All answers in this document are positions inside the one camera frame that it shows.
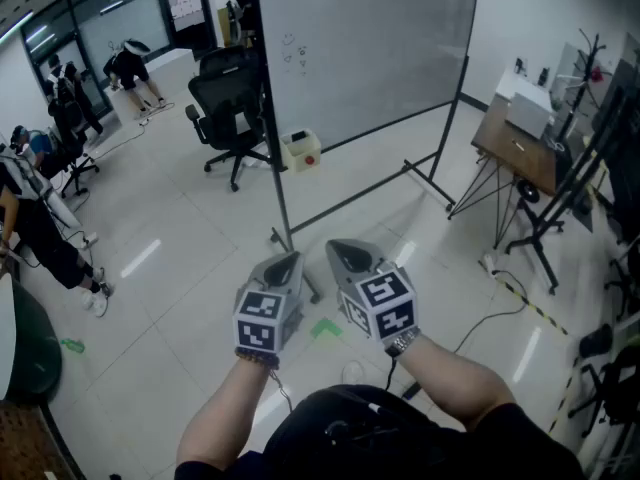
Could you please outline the silver metal wristwatch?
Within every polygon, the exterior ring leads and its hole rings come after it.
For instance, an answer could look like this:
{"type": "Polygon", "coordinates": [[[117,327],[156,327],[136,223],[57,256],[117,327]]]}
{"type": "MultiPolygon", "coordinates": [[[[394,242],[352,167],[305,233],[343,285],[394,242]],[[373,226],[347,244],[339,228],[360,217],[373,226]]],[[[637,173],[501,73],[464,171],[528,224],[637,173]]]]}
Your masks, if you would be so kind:
{"type": "Polygon", "coordinates": [[[417,336],[421,334],[419,327],[412,327],[398,334],[394,340],[385,348],[386,354],[393,360],[399,358],[412,344],[417,336]]]}

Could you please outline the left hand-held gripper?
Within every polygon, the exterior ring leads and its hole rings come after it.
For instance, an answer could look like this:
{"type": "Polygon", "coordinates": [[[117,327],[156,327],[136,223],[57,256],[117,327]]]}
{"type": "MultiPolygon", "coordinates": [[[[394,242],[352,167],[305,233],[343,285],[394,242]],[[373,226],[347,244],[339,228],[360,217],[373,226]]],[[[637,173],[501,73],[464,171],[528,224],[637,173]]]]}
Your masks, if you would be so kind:
{"type": "Polygon", "coordinates": [[[299,294],[303,269],[304,257],[298,251],[277,254],[254,267],[249,281],[262,291],[245,290],[236,305],[233,332],[237,347],[274,355],[284,348],[303,318],[302,300],[286,295],[299,294]]]}

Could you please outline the brown woven rug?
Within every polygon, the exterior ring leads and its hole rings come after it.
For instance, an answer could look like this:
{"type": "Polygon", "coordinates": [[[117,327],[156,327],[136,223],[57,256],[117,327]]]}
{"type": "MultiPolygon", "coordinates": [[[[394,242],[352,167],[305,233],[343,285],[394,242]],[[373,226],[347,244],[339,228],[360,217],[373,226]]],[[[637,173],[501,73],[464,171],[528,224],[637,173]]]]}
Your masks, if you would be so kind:
{"type": "Polygon", "coordinates": [[[0,401],[0,480],[80,480],[37,406],[0,401]]]}

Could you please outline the white low cabinet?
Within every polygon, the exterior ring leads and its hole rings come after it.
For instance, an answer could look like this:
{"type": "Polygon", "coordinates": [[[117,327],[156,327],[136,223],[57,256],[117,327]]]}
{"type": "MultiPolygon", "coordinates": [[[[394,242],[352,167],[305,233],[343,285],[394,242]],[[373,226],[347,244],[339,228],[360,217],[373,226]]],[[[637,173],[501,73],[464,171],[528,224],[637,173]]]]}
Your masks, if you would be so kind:
{"type": "Polygon", "coordinates": [[[549,92],[531,83],[525,77],[516,74],[510,68],[503,72],[495,94],[508,102],[512,100],[515,94],[520,94],[546,111],[552,111],[549,92]]]}

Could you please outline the cream plastic bin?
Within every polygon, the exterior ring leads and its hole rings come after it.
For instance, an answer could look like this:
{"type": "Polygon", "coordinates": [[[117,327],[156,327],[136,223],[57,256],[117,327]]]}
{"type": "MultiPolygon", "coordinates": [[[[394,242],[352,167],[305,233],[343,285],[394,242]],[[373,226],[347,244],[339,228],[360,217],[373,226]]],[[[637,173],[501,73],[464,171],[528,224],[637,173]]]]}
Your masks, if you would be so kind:
{"type": "Polygon", "coordinates": [[[303,128],[301,130],[305,130],[307,134],[303,140],[292,141],[291,135],[296,132],[282,135],[279,138],[282,164],[292,173],[300,173],[320,164],[321,142],[310,129],[303,128]],[[308,165],[305,162],[307,156],[315,158],[313,165],[308,165]]]}

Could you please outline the person's left forearm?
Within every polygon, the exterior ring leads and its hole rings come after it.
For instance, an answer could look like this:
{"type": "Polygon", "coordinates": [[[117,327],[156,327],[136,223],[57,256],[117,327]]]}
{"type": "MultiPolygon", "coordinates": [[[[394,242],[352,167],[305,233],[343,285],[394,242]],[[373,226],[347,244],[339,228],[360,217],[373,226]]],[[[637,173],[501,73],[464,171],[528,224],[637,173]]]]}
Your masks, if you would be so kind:
{"type": "Polygon", "coordinates": [[[199,462],[220,471],[233,464],[248,442],[269,374],[269,367],[239,358],[187,425],[176,464],[199,462]]]}

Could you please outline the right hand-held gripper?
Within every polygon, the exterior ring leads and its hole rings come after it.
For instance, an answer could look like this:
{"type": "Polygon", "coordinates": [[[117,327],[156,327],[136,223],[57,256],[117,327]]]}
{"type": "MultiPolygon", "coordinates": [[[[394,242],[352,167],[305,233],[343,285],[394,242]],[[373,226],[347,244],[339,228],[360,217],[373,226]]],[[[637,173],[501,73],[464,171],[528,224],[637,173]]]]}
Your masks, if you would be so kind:
{"type": "Polygon", "coordinates": [[[373,243],[356,239],[331,239],[326,255],[348,320],[369,338],[386,341],[417,326],[416,292],[398,269],[363,279],[383,259],[373,243]]]}

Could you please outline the grey metal cabinet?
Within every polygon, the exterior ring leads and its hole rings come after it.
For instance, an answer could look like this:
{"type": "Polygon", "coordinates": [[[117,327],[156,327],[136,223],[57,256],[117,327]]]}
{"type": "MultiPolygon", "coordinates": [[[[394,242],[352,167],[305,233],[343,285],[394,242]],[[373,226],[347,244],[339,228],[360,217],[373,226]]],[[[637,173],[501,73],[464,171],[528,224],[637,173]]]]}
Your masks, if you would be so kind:
{"type": "Polygon", "coordinates": [[[555,77],[551,84],[550,98],[556,111],[570,110],[584,86],[586,60],[588,55],[579,48],[565,43],[555,77]]]}

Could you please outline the green floor tape marker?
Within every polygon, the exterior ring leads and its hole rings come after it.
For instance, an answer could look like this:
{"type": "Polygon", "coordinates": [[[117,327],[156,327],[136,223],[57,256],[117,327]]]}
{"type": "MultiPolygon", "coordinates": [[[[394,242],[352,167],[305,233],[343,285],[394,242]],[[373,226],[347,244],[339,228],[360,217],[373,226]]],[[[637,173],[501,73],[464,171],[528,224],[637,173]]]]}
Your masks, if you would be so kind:
{"type": "Polygon", "coordinates": [[[333,320],[322,318],[312,327],[310,334],[314,339],[317,339],[325,332],[328,332],[335,337],[340,337],[343,330],[333,320]]]}

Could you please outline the black mesh office chair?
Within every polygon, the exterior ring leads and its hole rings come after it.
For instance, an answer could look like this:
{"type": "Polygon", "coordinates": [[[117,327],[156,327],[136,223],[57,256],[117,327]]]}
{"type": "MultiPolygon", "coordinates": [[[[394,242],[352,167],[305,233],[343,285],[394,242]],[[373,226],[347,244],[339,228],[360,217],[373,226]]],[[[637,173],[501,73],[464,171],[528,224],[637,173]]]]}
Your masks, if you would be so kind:
{"type": "Polygon", "coordinates": [[[201,59],[200,74],[188,89],[196,103],[185,108],[186,117],[200,142],[220,153],[205,163],[204,171],[232,159],[230,188],[236,192],[244,158],[271,162],[255,150],[264,142],[258,58],[242,46],[217,49],[201,59]]]}

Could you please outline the black coat rack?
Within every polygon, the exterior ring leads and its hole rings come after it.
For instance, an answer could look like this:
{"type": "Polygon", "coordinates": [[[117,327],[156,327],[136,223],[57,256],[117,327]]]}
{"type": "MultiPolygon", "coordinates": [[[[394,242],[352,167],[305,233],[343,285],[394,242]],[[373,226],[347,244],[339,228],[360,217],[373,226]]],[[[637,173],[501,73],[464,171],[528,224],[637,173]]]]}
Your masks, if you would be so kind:
{"type": "Polygon", "coordinates": [[[593,134],[593,119],[606,96],[611,74],[600,61],[606,45],[596,34],[590,39],[582,30],[585,45],[580,48],[566,43],[553,82],[554,101],[559,104],[557,117],[563,125],[573,113],[569,134],[593,134]]]}

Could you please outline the person's right forearm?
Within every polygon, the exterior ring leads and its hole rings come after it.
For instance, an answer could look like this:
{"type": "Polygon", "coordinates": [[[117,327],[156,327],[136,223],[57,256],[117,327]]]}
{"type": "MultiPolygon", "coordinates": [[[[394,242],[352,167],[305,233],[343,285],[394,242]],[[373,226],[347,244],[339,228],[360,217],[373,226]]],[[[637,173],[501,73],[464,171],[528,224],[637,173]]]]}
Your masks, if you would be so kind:
{"type": "Polygon", "coordinates": [[[515,402],[507,384],[493,370],[422,334],[402,351],[398,362],[441,411],[468,431],[494,409],[515,402]]]}

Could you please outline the white round table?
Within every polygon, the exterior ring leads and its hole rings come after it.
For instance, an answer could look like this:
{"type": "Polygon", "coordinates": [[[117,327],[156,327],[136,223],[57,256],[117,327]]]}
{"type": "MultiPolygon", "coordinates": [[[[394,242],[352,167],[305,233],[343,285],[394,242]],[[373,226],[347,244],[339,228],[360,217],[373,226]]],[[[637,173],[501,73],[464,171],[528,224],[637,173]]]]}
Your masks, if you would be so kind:
{"type": "Polygon", "coordinates": [[[0,401],[6,398],[13,371],[17,342],[13,279],[0,279],[0,401]]]}

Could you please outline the white bench counter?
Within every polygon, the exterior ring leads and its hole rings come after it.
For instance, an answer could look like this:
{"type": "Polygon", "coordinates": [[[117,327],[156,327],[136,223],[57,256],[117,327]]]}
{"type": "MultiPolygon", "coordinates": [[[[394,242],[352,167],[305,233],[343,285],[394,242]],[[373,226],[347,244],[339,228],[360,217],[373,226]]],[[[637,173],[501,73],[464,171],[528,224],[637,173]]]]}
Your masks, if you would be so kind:
{"type": "MultiPolygon", "coordinates": [[[[199,67],[190,49],[173,49],[145,64],[150,80],[153,81],[165,100],[187,89],[189,81],[197,75],[199,67]]],[[[134,123],[138,110],[133,106],[125,91],[105,89],[110,104],[120,123],[125,126],[134,123]]]]}

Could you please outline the white rectangular case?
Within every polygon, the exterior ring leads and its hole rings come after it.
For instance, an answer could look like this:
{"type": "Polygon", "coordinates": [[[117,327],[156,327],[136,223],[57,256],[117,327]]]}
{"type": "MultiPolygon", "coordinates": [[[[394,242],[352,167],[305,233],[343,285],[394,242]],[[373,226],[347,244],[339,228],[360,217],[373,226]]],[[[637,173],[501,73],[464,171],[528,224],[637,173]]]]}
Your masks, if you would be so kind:
{"type": "Polygon", "coordinates": [[[506,121],[540,140],[552,114],[551,100],[547,92],[516,90],[509,103],[506,121]]]}

